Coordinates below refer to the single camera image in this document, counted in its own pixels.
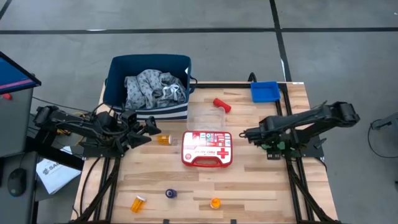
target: blue bin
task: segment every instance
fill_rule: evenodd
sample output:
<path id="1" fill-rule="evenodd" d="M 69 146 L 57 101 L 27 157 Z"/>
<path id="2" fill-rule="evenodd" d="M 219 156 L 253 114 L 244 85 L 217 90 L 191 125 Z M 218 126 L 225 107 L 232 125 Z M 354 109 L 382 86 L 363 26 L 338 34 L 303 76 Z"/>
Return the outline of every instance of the blue bin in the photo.
<path id="1" fill-rule="evenodd" d="M 277 82 L 253 82 L 251 85 L 251 97 L 255 103 L 269 103 L 280 99 Z"/>
<path id="2" fill-rule="evenodd" d="M 191 59 L 184 55 L 170 54 L 145 54 L 145 55 L 123 55 L 112 59 L 106 80 L 103 101 L 114 110 L 121 111 L 122 104 L 126 102 L 127 90 L 124 87 L 124 78 L 137 76 L 147 69 L 155 69 L 161 72 L 170 72 L 179 78 L 187 89 L 187 99 L 177 106 L 163 108 L 136 110 L 137 118 L 142 120 L 154 116 L 159 120 L 185 120 L 187 119 L 189 94 L 194 88 L 190 88 Z"/>

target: small blue tray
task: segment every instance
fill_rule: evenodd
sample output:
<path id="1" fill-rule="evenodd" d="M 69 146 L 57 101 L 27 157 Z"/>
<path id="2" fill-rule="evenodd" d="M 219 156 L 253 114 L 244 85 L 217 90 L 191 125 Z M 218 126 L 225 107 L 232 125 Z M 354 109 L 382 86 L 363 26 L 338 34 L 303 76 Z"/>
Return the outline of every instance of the small blue tray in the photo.
<path id="1" fill-rule="evenodd" d="M 277 82 L 253 82 L 251 85 L 251 97 L 255 103 L 269 103 L 280 99 Z"/>

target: red first aid kit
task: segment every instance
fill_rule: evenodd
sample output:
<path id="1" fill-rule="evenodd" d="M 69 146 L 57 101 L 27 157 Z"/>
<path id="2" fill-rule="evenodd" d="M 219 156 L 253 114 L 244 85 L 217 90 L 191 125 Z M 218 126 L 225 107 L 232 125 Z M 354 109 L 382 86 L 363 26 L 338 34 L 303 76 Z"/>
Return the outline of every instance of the red first aid kit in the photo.
<path id="1" fill-rule="evenodd" d="M 188 166 L 227 167 L 232 163 L 232 135 L 219 131 L 185 131 L 181 157 Z"/>

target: computer monitor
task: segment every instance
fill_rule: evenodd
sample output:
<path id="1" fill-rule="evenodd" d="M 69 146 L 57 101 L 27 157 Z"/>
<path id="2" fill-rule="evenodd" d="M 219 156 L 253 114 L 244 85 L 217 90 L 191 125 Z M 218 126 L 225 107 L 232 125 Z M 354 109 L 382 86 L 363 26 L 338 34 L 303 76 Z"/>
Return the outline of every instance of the computer monitor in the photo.
<path id="1" fill-rule="evenodd" d="M 0 94 L 25 90 L 41 84 L 42 82 L 33 74 L 0 52 Z"/>

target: wooden tabletop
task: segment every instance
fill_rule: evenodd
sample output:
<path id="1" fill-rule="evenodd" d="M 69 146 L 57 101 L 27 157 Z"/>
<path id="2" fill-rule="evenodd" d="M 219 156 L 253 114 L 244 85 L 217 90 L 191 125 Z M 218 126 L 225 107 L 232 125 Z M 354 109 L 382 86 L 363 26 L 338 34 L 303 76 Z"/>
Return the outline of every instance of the wooden tabletop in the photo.
<path id="1" fill-rule="evenodd" d="M 293 113 L 309 110 L 305 86 L 287 83 Z M 189 109 L 213 108 L 212 101 L 219 98 L 232 106 L 226 114 L 226 131 L 233 138 L 233 163 L 227 168 L 187 167 L 181 162 L 182 134 L 187 130 L 184 121 L 158 121 L 162 134 L 171 134 L 177 145 L 161 146 L 152 141 L 130 149 L 121 160 L 118 186 L 113 207 L 112 223 L 295 223 L 292 196 L 284 160 L 269 161 L 266 152 L 249 144 L 238 134 L 258 126 L 266 116 L 277 114 L 275 103 L 253 103 L 249 88 L 197 88 L 190 95 Z M 282 110 L 286 114 L 283 99 Z M 109 110 L 107 106 L 99 111 Z M 85 162 L 75 208 L 78 210 L 80 194 L 88 169 L 95 159 Z M 325 168 L 315 159 L 303 159 L 310 193 L 330 217 L 337 219 Z M 83 211 L 98 192 L 103 159 L 93 169 L 83 199 Z M 175 189 L 178 197 L 169 199 L 167 189 Z M 130 207 L 137 195 L 147 199 L 140 213 Z M 303 198 L 300 205 L 306 218 Z M 210 199 L 221 199 L 217 210 L 210 207 Z M 104 219 L 108 194 L 101 209 Z"/>

